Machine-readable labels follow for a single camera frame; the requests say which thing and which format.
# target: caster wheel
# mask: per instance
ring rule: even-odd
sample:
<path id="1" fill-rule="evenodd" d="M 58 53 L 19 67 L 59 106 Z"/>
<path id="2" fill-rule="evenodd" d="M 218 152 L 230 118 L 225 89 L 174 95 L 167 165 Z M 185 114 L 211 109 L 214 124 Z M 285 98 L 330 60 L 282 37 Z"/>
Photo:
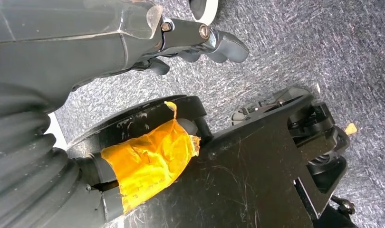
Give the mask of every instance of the caster wheel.
<path id="1" fill-rule="evenodd" d="M 294 87 L 282 90 L 269 99 L 249 104 L 236 111 L 231 117 L 232 125 L 262 116 L 269 111 L 282 110 L 285 105 L 304 95 L 310 95 L 310 92 Z M 335 174 L 342 173 L 342 169 L 346 167 L 346 161 L 341 154 L 349 146 L 349 137 L 335 126 L 325 103 L 303 107 L 289 117 L 287 128 L 298 147 L 306 140 L 320 135 L 325 138 L 326 143 L 334 145 L 332 150 L 307 163 L 307 168 L 319 190 L 327 192 L 332 181 L 336 179 Z"/>

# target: screw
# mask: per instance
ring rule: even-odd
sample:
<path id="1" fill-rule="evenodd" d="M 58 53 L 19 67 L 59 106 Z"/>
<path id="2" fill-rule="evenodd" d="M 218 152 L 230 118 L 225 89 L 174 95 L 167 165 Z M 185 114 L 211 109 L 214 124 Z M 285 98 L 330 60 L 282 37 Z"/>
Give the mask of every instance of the screw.
<path id="1" fill-rule="evenodd" d="M 208 26 L 206 26 L 204 24 L 202 24 L 200 26 L 200 35 L 204 39 L 208 39 L 209 38 L 209 28 L 208 28 Z"/>
<path id="2" fill-rule="evenodd" d="M 162 23 L 161 26 L 163 32 L 172 30 L 172 25 L 169 22 Z"/>

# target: orange tape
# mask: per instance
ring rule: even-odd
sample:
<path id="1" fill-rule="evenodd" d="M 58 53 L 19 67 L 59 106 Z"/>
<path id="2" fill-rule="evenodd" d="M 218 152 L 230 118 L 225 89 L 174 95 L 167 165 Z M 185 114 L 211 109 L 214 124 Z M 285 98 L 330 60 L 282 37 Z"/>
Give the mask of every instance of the orange tape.
<path id="1" fill-rule="evenodd" d="M 171 185 L 193 156 L 198 156 L 200 138 L 176 121 L 177 106 L 165 102 L 174 118 L 150 133 L 101 151 L 116 174 L 124 213 Z"/>

